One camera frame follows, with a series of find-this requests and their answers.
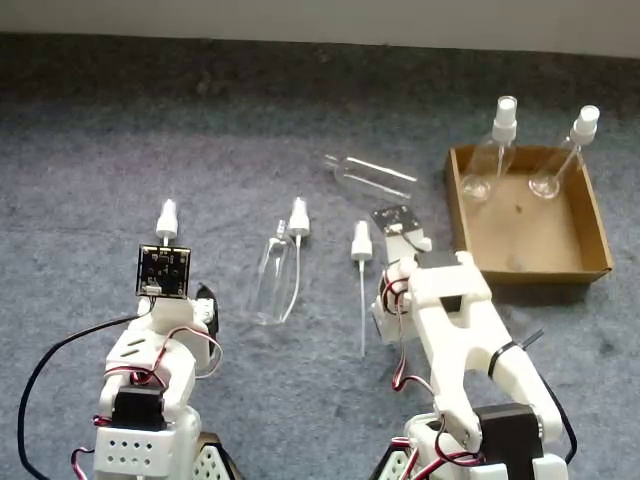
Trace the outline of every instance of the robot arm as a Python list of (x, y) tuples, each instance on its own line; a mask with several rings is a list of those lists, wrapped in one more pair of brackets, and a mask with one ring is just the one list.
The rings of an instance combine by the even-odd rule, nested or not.
[[(376, 325), (385, 342), (402, 341), (400, 332), (404, 339), (419, 337), (431, 366), (435, 413), (416, 417), (405, 428), (418, 452), (412, 471), (441, 462), (444, 455), (429, 478), (568, 478), (566, 463), (543, 450), (562, 434), (558, 408), (529, 356), (507, 332), (472, 256), (416, 253), (422, 231), (407, 219), (412, 214), (406, 207), (376, 215), (386, 222), (377, 223), (386, 234), (390, 261), (373, 305)], [(467, 370), (487, 373), (515, 403), (474, 409), (464, 391)], [(457, 452), (466, 453), (465, 460), (446, 458)], [(397, 478), (413, 478), (409, 473)]]
[(236, 480), (219, 440), (202, 440), (200, 416), (188, 405), (197, 373), (210, 368), (203, 377), (210, 376), (222, 357), (216, 300), (206, 287), (187, 297), (191, 252), (169, 246), (177, 233), (173, 202), (156, 230), (163, 244), (141, 245), (138, 262), (138, 311), (148, 313), (107, 356), (95, 479)]

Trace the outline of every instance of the glass vial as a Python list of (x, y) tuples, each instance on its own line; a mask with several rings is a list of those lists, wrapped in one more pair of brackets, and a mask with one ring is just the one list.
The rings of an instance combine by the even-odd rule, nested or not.
[(269, 238), (258, 262), (244, 311), (260, 325), (282, 323), (285, 300), (291, 277), (291, 240), (286, 234), (287, 222), (280, 220)]
[(325, 164), (346, 188), (391, 202), (408, 202), (418, 181), (411, 175), (354, 157), (325, 155)]
[(478, 142), (462, 174), (462, 192), (467, 198), (477, 202), (487, 201), (511, 166), (518, 125), (517, 106), (514, 97), (498, 99), (493, 129)]
[(565, 136), (529, 179), (529, 188), (538, 197), (546, 200), (556, 198), (565, 183), (572, 165), (580, 165), (582, 147), (589, 145), (598, 130), (600, 110), (593, 105), (580, 109), (569, 135)]

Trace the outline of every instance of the cardboard tray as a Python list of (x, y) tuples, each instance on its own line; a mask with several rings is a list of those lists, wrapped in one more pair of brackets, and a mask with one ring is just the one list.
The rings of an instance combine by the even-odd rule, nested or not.
[(489, 283), (591, 283), (613, 268), (583, 162), (558, 198), (531, 193), (529, 175), (553, 149), (517, 147), (508, 174), (485, 204), (464, 198), (461, 172), (474, 146), (452, 148), (446, 163), (455, 248), (470, 251)]

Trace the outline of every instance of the circuit board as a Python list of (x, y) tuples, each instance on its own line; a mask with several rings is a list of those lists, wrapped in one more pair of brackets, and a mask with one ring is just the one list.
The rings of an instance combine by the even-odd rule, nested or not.
[[(385, 237), (413, 232), (420, 228), (418, 218), (413, 213), (413, 210), (406, 205), (398, 205), (382, 210), (376, 210), (371, 213), (371, 218), (373, 218), (376, 226), (385, 235)], [(401, 225), (402, 228), (394, 231), (391, 227), (397, 225)]]
[(187, 298), (191, 250), (140, 245), (136, 295)]

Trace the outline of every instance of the blue-gray carpet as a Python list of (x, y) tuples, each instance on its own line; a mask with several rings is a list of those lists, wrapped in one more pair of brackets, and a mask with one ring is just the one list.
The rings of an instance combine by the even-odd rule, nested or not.
[[(366, 215), (321, 167), (325, 153), (415, 169), (415, 210), (451, 242), (442, 166), (484, 134), (501, 94), (519, 99), (519, 142), (546, 144), (581, 105), (601, 107), (586, 152), (615, 270), (583, 295), (497, 299), (580, 440), (572, 478), (636, 478), (640, 61), (533, 53), (104, 37), (0, 36), (0, 464), (22, 479), (16, 411), (35, 363), (70, 332), (135, 309), (138, 243), (179, 202), (192, 281), (219, 293), (225, 361), (192, 405), (254, 479), (366, 479), (404, 422), (429, 409), (389, 385), (398, 351), (369, 325), (358, 357), (353, 222)], [(301, 297), (285, 328), (239, 315), (252, 265), (291, 200), (308, 198)], [(373, 298), (381, 239), (366, 274)], [(28, 451), (52, 479), (92, 446), (105, 355), (119, 329), (56, 355), (36, 384)], [(412, 345), (411, 367), (426, 373)], [(469, 379), (480, 405), (500, 398)], [(563, 452), (566, 444), (558, 446)], [(90, 460), (82, 464), (90, 470)]]

